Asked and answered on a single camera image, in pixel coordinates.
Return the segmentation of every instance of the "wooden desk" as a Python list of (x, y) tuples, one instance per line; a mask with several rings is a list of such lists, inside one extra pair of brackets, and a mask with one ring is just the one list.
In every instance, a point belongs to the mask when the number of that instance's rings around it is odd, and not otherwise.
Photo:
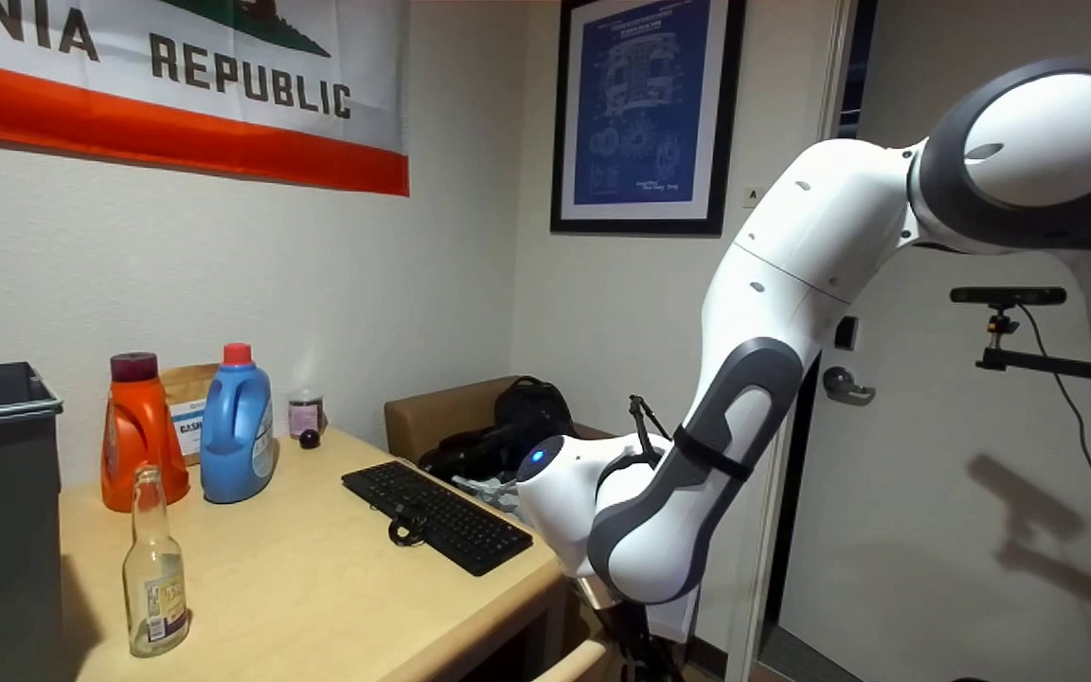
[(480, 578), (431, 545), (392, 545), (386, 517), (341, 490), (346, 471), (381, 457), (346, 431), (325, 431), (320, 449), (284, 439), (253, 501), (206, 503), (195, 486), (172, 503), (195, 632), (158, 657), (133, 657), (125, 644), (129, 514), (102, 507), (96, 486), (61, 493), (63, 675), (461, 678), (561, 602), (566, 575), (542, 539)]

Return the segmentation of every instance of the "keyboard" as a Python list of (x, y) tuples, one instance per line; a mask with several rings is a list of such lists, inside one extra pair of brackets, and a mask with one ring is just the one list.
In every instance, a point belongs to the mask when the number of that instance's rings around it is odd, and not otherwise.
[(535, 541), (527, 529), (405, 463), (354, 471), (341, 486), (392, 517), (392, 541), (429, 541), (470, 575), (484, 575)]

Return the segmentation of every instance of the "picture frame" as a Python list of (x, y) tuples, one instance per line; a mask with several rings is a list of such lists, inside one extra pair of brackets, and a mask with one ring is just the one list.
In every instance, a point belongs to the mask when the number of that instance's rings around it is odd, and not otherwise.
[(721, 236), (743, 0), (561, 0), (549, 229)]

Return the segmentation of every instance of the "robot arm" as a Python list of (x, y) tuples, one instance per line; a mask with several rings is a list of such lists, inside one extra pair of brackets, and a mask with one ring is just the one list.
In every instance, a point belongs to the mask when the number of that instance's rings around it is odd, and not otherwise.
[(642, 604), (695, 591), (835, 320), (912, 243), (1091, 251), (1091, 61), (1015, 69), (917, 149), (806, 149), (707, 282), (696, 397), (664, 457), (614, 464), (638, 439), (556, 439), (520, 471), (523, 507), (568, 573)]

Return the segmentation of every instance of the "red stripe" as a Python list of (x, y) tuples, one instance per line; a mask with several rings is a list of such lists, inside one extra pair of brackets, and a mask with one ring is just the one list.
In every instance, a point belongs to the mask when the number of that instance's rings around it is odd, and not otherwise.
[(0, 70), (0, 145), (297, 186), (410, 191), (398, 151)]

